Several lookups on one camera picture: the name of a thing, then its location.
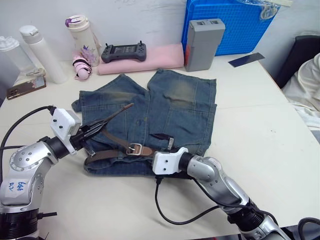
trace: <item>table surface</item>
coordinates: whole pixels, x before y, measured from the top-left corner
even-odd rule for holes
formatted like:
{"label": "table surface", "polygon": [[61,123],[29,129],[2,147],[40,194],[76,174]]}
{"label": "table surface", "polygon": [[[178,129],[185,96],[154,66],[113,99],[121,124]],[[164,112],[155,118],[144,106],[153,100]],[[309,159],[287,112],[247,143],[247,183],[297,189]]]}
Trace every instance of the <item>table surface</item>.
{"label": "table surface", "polygon": [[[244,56],[216,56],[209,70],[175,71],[217,79],[217,111],[211,146],[205,156],[220,160],[233,178],[262,210],[271,212],[279,225],[296,225],[301,218],[320,218],[320,146],[303,120],[259,62],[232,67],[228,61]],[[45,105],[71,109],[80,90],[93,91],[117,74],[93,74],[74,80],[71,64],[62,63],[69,81],[5,100],[0,108],[0,138],[27,112]],[[155,71],[127,75],[142,87]],[[7,145],[32,144],[53,137],[51,116],[40,112],[22,122]],[[14,150],[4,153],[3,173]],[[109,177],[87,174],[86,154],[80,150],[51,168],[45,179],[41,212],[58,216],[39,221],[40,235],[48,240],[196,239],[238,233],[237,226],[217,209],[182,226],[171,225],[159,215],[153,177]],[[185,221],[213,206],[190,180],[165,179],[159,204],[174,221]]]}

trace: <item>silver buckle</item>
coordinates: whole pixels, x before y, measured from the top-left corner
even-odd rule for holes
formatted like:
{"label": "silver buckle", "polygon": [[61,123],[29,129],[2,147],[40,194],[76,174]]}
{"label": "silver buckle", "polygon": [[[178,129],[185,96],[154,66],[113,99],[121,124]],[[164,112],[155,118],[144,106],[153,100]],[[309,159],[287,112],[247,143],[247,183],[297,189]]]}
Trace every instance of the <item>silver buckle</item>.
{"label": "silver buckle", "polygon": [[128,148],[129,149],[126,151],[127,155],[139,156],[142,153],[142,145],[140,143],[130,143]]}

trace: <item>white wall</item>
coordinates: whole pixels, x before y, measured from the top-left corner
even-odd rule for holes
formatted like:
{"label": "white wall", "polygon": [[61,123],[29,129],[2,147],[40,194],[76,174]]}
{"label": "white wall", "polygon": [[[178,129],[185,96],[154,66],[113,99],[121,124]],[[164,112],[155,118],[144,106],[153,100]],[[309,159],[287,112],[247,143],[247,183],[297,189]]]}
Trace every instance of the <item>white wall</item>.
{"label": "white wall", "polygon": [[[293,1],[291,8],[280,10],[255,49],[265,56],[261,63],[273,76],[294,37],[320,28],[320,1]],[[28,50],[18,30],[23,25],[35,25],[58,58],[70,60],[74,42],[64,21],[84,14],[101,44],[132,44],[139,40],[149,47],[173,44],[181,41],[185,5],[186,0],[1,0],[0,35],[17,38]],[[0,52],[0,81],[9,86],[18,73],[5,61],[8,58]]]}

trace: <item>jeans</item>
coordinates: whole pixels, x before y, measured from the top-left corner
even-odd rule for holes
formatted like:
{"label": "jeans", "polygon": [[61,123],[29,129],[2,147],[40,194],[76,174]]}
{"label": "jeans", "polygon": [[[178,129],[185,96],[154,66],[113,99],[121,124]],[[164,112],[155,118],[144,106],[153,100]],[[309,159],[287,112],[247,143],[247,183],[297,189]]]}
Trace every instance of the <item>jeans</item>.
{"label": "jeans", "polygon": [[[108,123],[106,128],[112,135],[129,143],[165,150],[168,140],[150,134],[167,134],[174,137],[174,147],[186,147],[190,153],[203,156],[213,132],[216,80],[159,69],[147,89],[120,74],[95,91],[80,91],[79,100],[72,103],[72,108],[82,112],[82,124],[88,124],[134,103]],[[88,143],[96,152],[122,149],[102,133]],[[84,168],[96,175],[154,175],[152,160],[152,157],[127,156],[120,152],[118,157],[92,162]]]}

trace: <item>pink foam pad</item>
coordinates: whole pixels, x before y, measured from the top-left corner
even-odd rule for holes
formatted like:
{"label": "pink foam pad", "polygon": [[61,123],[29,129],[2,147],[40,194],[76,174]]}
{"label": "pink foam pad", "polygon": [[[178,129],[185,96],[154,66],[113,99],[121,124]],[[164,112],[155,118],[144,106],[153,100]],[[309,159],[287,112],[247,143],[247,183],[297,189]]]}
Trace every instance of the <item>pink foam pad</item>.
{"label": "pink foam pad", "polygon": [[171,44],[146,49],[146,60],[137,59],[113,60],[104,63],[100,58],[97,67],[99,75],[117,74],[155,69],[173,69],[184,66],[184,52],[182,44]]}

